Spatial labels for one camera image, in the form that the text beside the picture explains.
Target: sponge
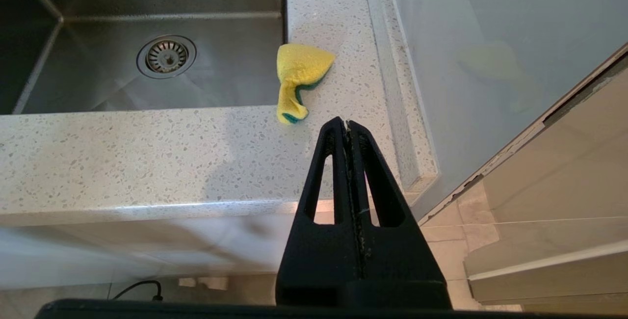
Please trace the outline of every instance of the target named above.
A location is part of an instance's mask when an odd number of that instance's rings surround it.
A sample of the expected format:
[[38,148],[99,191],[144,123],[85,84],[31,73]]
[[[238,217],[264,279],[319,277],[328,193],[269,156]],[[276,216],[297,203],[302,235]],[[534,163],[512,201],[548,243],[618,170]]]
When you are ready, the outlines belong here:
[[277,76],[281,83],[277,118],[283,124],[295,124],[308,116],[300,91],[314,89],[334,63],[330,52],[303,46],[284,44],[277,52]]

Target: power cord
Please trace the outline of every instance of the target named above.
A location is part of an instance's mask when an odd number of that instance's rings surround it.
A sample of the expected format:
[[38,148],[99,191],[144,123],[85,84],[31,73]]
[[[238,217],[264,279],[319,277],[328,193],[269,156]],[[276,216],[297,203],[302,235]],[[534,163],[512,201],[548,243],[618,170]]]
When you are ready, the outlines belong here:
[[138,283],[134,283],[133,285],[130,285],[129,287],[122,290],[122,292],[118,293],[111,300],[113,301],[114,299],[119,299],[119,297],[121,297],[123,294],[129,292],[130,290],[134,289],[137,286],[147,285],[150,283],[157,285],[157,295],[153,296],[153,301],[163,301],[163,297],[161,296],[161,283],[159,283],[159,281],[157,280],[146,280],[146,281],[139,281]]

